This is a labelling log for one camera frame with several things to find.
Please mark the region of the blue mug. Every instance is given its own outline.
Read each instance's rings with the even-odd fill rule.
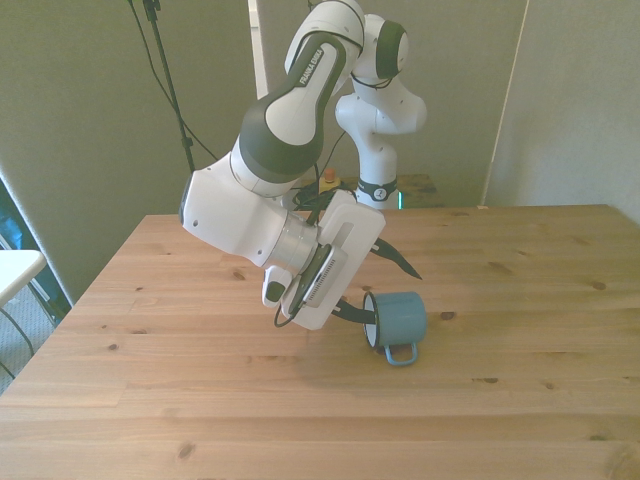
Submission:
[[[418,347],[427,333],[427,311],[416,292],[380,293],[367,292],[363,308],[374,312],[376,323],[364,326],[369,345],[384,347],[391,365],[411,365],[418,358]],[[411,344],[412,357],[406,361],[393,359],[392,345]]]

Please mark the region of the black pole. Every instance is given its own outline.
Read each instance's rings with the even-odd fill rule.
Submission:
[[[169,86],[169,95],[171,96],[171,103],[173,103],[173,110],[176,112],[176,117],[178,118],[178,126],[180,127],[180,134],[182,136],[182,146],[184,148],[184,152],[187,155],[187,161],[189,162],[189,168],[191,169],[191,173],[193,173],[196,169],[193,164],[193,156],[191,155],[191,146],[193,145],[193,140],[187,137],[187,134],[184,129],[184,121],[182,120],[182,115],[180,114],[180,107],[178,106],[178,99],[176,97],[176,91],[173,88],[173,82],[171,81],[171,74],[169,73],[169,64],[167,63],[167,57],[164,54],[164,48],[162,46],[162,40],[160,39],[160,32],[158,30],[158,16],[156,15],[156,10],[160,10],[160,1],[159,0],[142,0],[144,3],[144,9],[147,12],[147,19],[151,22],[151,27],[153,28],[153,35],[156,37],[156,43],[158,45],[158,52],[160,53],[160,60],[162,60],[162,68],[164,69],[164,76],[167,79],[167,85]]]

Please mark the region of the wood grain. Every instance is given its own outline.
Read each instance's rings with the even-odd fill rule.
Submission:
[[[640,230],[606,206],[387,212],[418,361],[273,327],[262,270],[150,216],[0,397],[2,479],[640,478]]]

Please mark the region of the gray wall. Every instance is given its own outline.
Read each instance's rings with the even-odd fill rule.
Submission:
[[[161,4],[183,115],[224,154],[255,98],[246,2]],[[1,172],[76,300],[144,215],[177,212],[188,177],[177,122],[126,1],[1,7]]]
[[[401,23],[411,51],[402,81],[427,103],[424,129],[390,137],[401,174],[428,173],[448,206],[476,205],[493,153],[526,0],[360,0],[365,13]],[[267,78],[284,78],[284,58],[304,0],[259,0]],[[327,109],[325,157],[340,130]],[[332,164],[341,176],[358,173],[349,139]]]
[[[607,203],[640,223],[640,2],[531,0],[490,205]]]

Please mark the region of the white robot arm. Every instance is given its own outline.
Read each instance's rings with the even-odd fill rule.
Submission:
[[[377,15],[365,19],[364,49],[352,72],[355,93],[340,99],[336,119],[358,148],[358,201],[393,209],[398,208],[397,155],[377,134],[418,131],[427,119],[427,107],[398,78],[409,55],[404,28]]]
[[[263,303],[309,329],[339,309],[385,220],[338,191],[316,226],[278,197],[318,160],[326,104],[363,47],[364,14],[355,0],[318,4],[291,44],[284,84],[250,107],[231,152],[194,172],[180,208],[193,235],[264,268]]]

